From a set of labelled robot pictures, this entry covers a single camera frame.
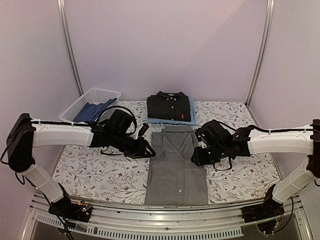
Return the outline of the aluminium frame post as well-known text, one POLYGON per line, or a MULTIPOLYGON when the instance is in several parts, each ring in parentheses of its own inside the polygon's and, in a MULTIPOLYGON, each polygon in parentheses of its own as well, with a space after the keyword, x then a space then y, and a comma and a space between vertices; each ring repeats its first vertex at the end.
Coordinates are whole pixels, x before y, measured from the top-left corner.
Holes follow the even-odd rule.
POLYGON ((71 73, 75 82, 77 93, 79 96, 81 96, 84 93, 84 89, 81 83, 79 71, 77 68, 76 58, 74 55, 72 39, 71 39, 68 18, 67 18, 66 4, 64 0, 57 0, 56 2, 57 2, 57 9, 59 14, 63 40, 65 44, 65 49, 66 49, 67 57, 68 57, 70 68, 71 68, 71 73))
POLYGON ((261 42, 259 46, 258 56, 256 60, 256 64, 253 71, 253 76, 251 80, 251 84, 249 87, 248 95, 246 97, 245 105, 250 108, 254 99, 254 95, 257 89, 258 81, 260 78, 267 46, 268 46, 268 40, 272 28, 272 22, 273 22, 273 14, 274 14, 274 8, 275 8, 275 1, 274 0, 267 0, 266 1, 266 11, 265 11, 265 18, 262 28, 262 36, 261 36, 261 42))

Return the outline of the white plastic laundry basket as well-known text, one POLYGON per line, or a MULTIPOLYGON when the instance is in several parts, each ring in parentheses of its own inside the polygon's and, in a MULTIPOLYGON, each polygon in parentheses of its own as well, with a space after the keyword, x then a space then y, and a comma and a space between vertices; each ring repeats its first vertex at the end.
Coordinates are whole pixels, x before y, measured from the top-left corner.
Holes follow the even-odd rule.
POLYGON ((109 107, 118 104, 122 93, 116 90, 104 88, 91 88, 84 94, 78 97, 69 107, 66 108, 60 115, 59 119, 63 122, 80 122, 80 117, 85 114, 91 117, 92 114, 87 114, 87 110, 96 107, 101 107, 105 103, 110 103, 109 107))

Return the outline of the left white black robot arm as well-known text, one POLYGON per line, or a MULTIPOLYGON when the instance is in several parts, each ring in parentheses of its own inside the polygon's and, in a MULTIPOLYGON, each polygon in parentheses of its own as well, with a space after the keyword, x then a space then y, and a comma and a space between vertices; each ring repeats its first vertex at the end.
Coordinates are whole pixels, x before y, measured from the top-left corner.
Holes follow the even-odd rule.
POLYGON ((144 123, 138 127, 137 120, 128 108, 112 106, 113 113, 108 119, 101 120, 102 115, 94 121, 57 122, 31 118, 28 113, 19 116, 7 139, 1 161, 16 174, 41 191, 55 204, 55 209, 63 216, 74 213, 74 205, 58 182, 48 172, 36 164, 33 149, 43 146, 76 145, 89 148, 117 149, 122 155, 131 159, 145 159, 156 155, 143 135, 148 129, 144 123))

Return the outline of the blue checked shirt in basket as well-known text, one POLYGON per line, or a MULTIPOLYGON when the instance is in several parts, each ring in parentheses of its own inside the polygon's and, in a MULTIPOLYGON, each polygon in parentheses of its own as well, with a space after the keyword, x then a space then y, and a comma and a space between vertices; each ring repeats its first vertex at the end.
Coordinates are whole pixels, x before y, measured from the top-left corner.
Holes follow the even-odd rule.
POLYGON ((117 98, 112 98, 105 103, 86 103, 72 121, 75 123, 93 122, 106 108, 114 104, 116 100, 117 98))

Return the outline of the left aluminium frame post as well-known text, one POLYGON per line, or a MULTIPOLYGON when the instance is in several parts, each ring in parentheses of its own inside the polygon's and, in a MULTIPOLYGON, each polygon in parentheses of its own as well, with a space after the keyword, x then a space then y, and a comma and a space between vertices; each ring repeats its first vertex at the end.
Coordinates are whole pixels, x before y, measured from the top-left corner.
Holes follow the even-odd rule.
POLYGON ((71 68, 71 73, 75 82, 77 93, 79 96, 81 96, 84 93, 84 89, 81 83, 79 71, 77 68, 76 58, 74 55, 72 39, 71 39, 68 18, 67 18, 66 4, 64 0, 57 0, 56 2, 57 2, 57 9, 59 14, 63 40, 65 44, 65 49, 66 49, 67 57, 68 57, 70 68, 71 68))

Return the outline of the folded black striped shirt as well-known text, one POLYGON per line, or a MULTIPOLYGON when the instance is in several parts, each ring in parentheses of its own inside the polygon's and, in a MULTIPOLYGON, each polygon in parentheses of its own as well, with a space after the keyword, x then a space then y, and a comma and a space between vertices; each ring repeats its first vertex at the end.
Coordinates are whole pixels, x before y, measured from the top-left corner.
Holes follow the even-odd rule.
POLYGON ((191 121, 190 99, 183 92, 167 93, 159 91, 147 100, 147 117, 171 121, 191 121))

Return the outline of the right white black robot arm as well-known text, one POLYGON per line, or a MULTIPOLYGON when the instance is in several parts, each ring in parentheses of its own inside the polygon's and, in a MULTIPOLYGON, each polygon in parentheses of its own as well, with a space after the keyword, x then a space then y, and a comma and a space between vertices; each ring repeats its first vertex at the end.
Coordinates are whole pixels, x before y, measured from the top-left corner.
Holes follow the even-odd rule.
POLYGON ((271 186, 259 206, 262 218, 269 218, 291 196, 320 177, 320 121, 284 129, 262 129, 255 125, 240 127, 230 133, 217 120, 195 131, 202 146, 194 149, 191 162, 196 166, 214 165, 227 158, 250 157, 265 153, 304 154, 305 160, 282 181, 271 186))

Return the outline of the grey long sleeve shirt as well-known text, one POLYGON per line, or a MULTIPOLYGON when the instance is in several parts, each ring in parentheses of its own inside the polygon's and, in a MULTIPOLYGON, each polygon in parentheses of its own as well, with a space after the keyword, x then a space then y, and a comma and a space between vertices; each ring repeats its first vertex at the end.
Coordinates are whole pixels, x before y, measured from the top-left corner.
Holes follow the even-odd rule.
POLYGON ((198 141, 189 126, 167 126, 151 135, 156 155, 149 160, 144 204, 154 206, 207 205, 206 169, 191 157, 198 141))

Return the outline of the folded light blue shirt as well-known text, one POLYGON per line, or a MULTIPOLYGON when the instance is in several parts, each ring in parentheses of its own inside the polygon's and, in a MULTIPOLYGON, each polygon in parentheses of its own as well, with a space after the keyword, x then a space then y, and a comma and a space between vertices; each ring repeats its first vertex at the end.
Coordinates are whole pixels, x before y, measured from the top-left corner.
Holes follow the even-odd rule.
POLYGON ((169 119, 159 119, 159 118, 147 117, 147 122, 150 124, 171 124, 171 125, 196 126, 196 108, 195 108, 195 101, 193 98, 189 98, 189 104, 190 104, 191 121, 179 121, 179 120, 169 120, 169 119))

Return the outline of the right aluminium frame post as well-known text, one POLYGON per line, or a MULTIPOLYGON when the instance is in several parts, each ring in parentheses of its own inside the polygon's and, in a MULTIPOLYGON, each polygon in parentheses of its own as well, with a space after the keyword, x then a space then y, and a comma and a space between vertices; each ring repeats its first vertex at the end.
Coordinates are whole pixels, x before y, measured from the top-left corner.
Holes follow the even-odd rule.
POLYGON ((266 1, 266 11, 265 11, 265 18, 262 28, 262 36, 261 36, 261 42, 259 46, 258 56, 256 60, 256 64, 253 71, 253 76, 251 80, 251 84, 249 87, 248 95, 246 97, 245 105, 250 108, 254 99, 254 95, 257 89, 258 81, 260 78, 267 46, 268 46, 268 40, 272 28, 272 22, 273 22, 273 14, 274 14, 274 8, 275 8, 275 1, 274 0, 267 0, 266 1))

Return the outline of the floral patterned tablecloth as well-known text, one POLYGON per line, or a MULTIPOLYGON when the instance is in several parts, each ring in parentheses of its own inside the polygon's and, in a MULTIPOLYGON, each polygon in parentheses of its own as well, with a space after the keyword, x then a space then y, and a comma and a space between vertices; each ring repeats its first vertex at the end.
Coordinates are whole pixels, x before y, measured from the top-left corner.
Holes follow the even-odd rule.
MULTIPOLYGON (((145 138, 169 124, 151 124, 145 138)), ((103 155, 99 148, 68 145, 52 174, 72 197, 125 204, 145 204, 150 159, 116 156, 114 149, 103 155)), ((280 180, 270 154, 223 159, 206 170, 208 204, 262 199, 280 180)))

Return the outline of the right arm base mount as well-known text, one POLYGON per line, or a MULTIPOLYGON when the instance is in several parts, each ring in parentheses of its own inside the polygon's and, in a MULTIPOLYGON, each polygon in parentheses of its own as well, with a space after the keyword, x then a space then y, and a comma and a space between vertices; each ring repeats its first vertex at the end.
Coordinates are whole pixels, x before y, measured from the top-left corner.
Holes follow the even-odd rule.
POLYGON ((273 200, 273 184, 266 192, 265 198, 262 203, 245 206, 241 208, 241 218, 245 223, 255 222, 280 216, 285 213, 282 203, 273 200))

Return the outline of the aluminium front rail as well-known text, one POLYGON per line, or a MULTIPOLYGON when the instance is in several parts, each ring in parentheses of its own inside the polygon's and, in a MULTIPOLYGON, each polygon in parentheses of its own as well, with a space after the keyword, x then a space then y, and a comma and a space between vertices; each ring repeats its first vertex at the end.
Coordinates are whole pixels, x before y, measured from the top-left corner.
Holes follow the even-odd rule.
POLYGON ((314 240, 300 197, 284 204, 284 216, 274 233, 271 218, 245 222, 242 208, 261 199, 204 206, 151 206, 86 198, 92 212, 88 222, 70 229, 73 240, 314 240))

